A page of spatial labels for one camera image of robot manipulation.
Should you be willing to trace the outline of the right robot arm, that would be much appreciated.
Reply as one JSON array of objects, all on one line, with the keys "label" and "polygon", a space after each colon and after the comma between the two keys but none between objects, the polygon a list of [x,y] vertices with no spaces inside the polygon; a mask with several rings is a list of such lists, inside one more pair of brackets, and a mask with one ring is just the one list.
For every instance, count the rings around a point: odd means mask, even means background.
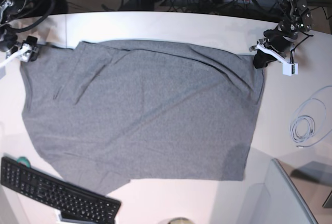
[{"label": "right robot arm", "polygon": [[13,60],[30,62],[37,59],[39,53],[38,38],[28,36],[24,41],[19,42],[18,34],[30,31],[46,20],[55,9],[56,0],[47,0],[49,6],[46,12],[27,27],[15,28],[10,24],[34,12],[44,1],[1,0],[1,52],[6,54],[5,60],[1,61],[1,69],[4,69]]}]

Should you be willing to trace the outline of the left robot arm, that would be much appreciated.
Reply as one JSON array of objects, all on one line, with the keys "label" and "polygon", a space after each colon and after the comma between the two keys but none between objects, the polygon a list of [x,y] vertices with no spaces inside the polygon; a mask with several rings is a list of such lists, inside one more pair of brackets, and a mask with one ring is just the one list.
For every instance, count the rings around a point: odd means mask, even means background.
[{"label": "left robot arm", "polygon": [[295,44],[298,34],[312,37],[308,32],[312,29],[312,15],[307,0],[274,0],[280,8],[281,21],[274,29],[264,31],[264,37],[250,51],[256,51],[253,65],[256,69],[265,68],[269,63],[278,61],[284,63],[293,75],[296,70],[294,61],[297,47],[303,43]]}]

